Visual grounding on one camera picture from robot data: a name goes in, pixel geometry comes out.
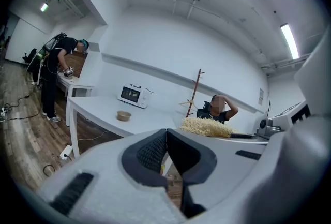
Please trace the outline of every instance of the wooden coat rack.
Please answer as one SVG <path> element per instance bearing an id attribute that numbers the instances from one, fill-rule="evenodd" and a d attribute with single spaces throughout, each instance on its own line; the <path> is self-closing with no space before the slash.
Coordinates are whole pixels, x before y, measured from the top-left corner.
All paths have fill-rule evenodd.
<path id="1" fill-rule="evenodd" d="M 187 103 L 190 104 L 190 106 L 189 106 L 189 108 L 188 108 L 188 111 L 187 111 L 187 114 L 186 114 L 186 117 L 188 117 L 189 115 L 192 115 L 192 114 L 193 114 L 193 113 L 190 113 L 190 111 L 193 110 L 193 109 L 192 109 L 192 105 L 193 105 L 196 109 L 198 109 L 198 108 L 195 106 L 195 104 L 194 104 L 194 97 L 195 97 L 195 93 L 196 93 L 197 88 L 198 88 L 200 75 L 203 74 L 203 73 L 205 73 L 205 72 L 201 72 L 201 69 L 199 69 L 199 74 L 198 74 L 197 81 L 192 80 L 192 81 L 195 83 L 195 87 L 194 87 L 194 91 L 193 91 L 192 99 L 191 99 L 191 100 L 187 100 L 187 102 L 179 103 L 179 105 L 181 105 L 181 106 L 184 105 L 184 104 L 187 104 Z"/>

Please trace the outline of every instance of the black chair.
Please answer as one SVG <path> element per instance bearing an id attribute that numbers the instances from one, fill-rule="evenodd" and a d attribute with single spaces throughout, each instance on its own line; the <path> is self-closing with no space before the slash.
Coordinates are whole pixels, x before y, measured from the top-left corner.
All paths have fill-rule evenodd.
<path id="1" fill-rule="evenodd" d="M 197 117 L 201 117 L 202 113 L 210 113 L 210 102 L 205 101 L 203 108 L 197 110 Z"/>
<path id="2" fill-rule="evenodd" d="M 37 53 L 37 49 L 33 48 L 31 53 L 29 54 L 29 56 L 26 56 L 26 53 L 24 53 L 25 55 L 22 58 L 23 58 L 23 60 L 25 61 L 26 64 L 30 64 L 33 57 L 36 55 L 36 53 Z"/>

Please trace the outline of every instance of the outlet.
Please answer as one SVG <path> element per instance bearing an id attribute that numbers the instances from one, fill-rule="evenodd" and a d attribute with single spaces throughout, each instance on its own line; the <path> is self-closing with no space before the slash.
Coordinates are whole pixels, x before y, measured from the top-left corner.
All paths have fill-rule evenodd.
<path id="1" fill-rule="evenodd" d="M 65 147 L 65 149 L 61 152 L 60 157 L 61 157 L 63 160 L 66 160 L 66 159 L 68 159 L 68 157 L 65 157 L 64 155 L 67 154 L 67 155 L 69 156 L 71 152 L 72 152 L 72 146 L 67 145 L 67 146 Z"/>

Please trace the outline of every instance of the fluorescent light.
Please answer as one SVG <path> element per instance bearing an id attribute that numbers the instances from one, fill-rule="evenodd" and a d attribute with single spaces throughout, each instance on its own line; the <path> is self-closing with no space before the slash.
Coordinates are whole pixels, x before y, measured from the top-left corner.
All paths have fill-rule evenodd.
<path id="1" fill-rule="evenodd" d="M 41 11 L 45 11 L 48 8 L 47 3 L 44 3 L 42 8 L 40 9 Z"/>
<path id="2" fill-rule="evenodd" d="M 292 59 L 299 58 L 298 49 L 296 48 L 294 37 L 292 35 L 289 25 L 285 24 L 285 25 L 281 26 L 281 30 L 283 31 L 283 34 L 284 34 L 286 41 L 289 45 L 289 48 L 291 50 Z"/>

